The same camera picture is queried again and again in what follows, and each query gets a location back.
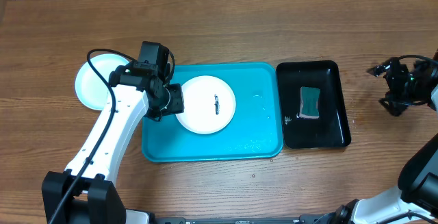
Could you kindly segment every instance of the wooden table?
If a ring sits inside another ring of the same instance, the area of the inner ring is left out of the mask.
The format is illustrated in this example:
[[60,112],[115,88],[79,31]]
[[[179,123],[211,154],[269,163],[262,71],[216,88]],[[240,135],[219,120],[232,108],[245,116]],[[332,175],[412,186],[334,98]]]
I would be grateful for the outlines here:
[[390,56],[432,56],[437,30],[438,0],[9,1],[0,27],[0,222],[45,222],[44,176],[63,171],[99,115],[73,87],[86,53],[103,47],[136,57],[143,40],[169,47],[177,64],[334,60],[352,143],[283,149],[266,160],[153,164],[138,128],[117,181],[125,207],[281,217],[373,197],[397,184],[438,119],[427,107],[390,116],[377,102],[385,80],[365,70]]

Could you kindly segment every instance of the black cable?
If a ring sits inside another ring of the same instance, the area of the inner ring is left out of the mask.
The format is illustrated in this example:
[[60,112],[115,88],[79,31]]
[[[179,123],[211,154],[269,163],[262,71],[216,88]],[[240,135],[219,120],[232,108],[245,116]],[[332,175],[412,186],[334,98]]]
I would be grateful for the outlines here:
[[390,101],[390,102],[393,102],[393,103],[398,103],[398,104],[401,104],[401,105],[424,105],[424,104],[427,104],[427,103],[429,103],[428,101],[417,101],[417,102],[403,102],[403,101],[394,101],[394,100],[391,100],[391,99],[388,99],[388,98],[383,98],[383,101]]
[[173,77],[173,72],[175,70],[175,57],[173,56],[173,53],[171,51],[169,51],[170,57],[172,58],[172,70],[170,70],[169,76],[167,76],[166,78],[166,83],[165,84],[169,84],[170,80]]
[[415,58],[415,59],[420,59],[420,60],[426,60],[427,62],[430,62],[430,63],[438,66],[438,61],[432,60],[429,57],[422,56],[422,55],[402,55],[402,56],[397,57],[397,59],[399,59],[399,60],[406,59],[406,58]]
[[407,213],[404,213],[404,214],[399,214],[398,216],[391,217],[391,218],[389,218],[387,220],[384,220],[384,221],[382,221],[382,222],[380,222],[378,224],[388,224],[388,223],[391,223],[393,221],[398,221],[398,220],[406,218],[406,217],[408,217],[409,220],[411,220],[411,218],[413,216],[418,217],[420,219],[423,219],[423,220],[429,222],[430,224],[437,224],[436,221],[432,221],[429,218],[425,217],[424,215],[417,214],[417,213],[414,213],[414,212],[407,212]]
[[105,125],[105,128],[103,128],[101,136],[97,140],[95,146],[93,147],[93,150],[90,152],[90,155],[85,159],[85,162],[84,162],[81,170],[79,170],[78,174],[76,175],[76,178],[73,180],[73,182],[70,185],[70,187],[68,187],[68,189],[67,189],[66,193],[64,194],[64,196],[62,197],[60,203],[56,206],[55,212],[52,214],[52,217],[50,218],[49,224],[53,224],[54,223],[56,217],[60,214],[62,206],[64,206],[66,204],[67,200],[70,199],[70,197],[72,195],[72,192],[75,189],[75,186],[77,185],[77,182],[79,181],[79,179],[83,175],[83,172],[85,172],[85,170],[87,169],[87,166],[90,164],[90,162],[92,161],[93,156],[95,155],[97,149],[101,145],[102,140],[104,139],[108,129],[110,128],[110,125],[111,125],[112,119],[114,117],[114,114],[116,113],[116,95],[114,94],[114,91],[112,90],[112,88],[109,85],[109,83],[105,80],[105,78],[100,74],[100,72],[98,72],[96,70],[96,68],[91,63],[90,56],[94,52],[115,53],[117,55],[120,55],[122,57],[128,58],[130,60],[136,60],[136,59],[132,58],[129,55],[125,55],[124,53],[121,53],[121,52],[118,52],[118,51],[115,51],[115,50],[112,50],[112,49],[93,49],[90,52],[88,52],[88,54],[87,54],[87,62],[88,62],[88,64],[90,65],[91,69],[96,73],[96,75],[102,80],[102,82],[107,87],[109,93],[111,94],[111,100],[112,100],[111,112],[109,114],[109,118],[108,118],[107,124]]

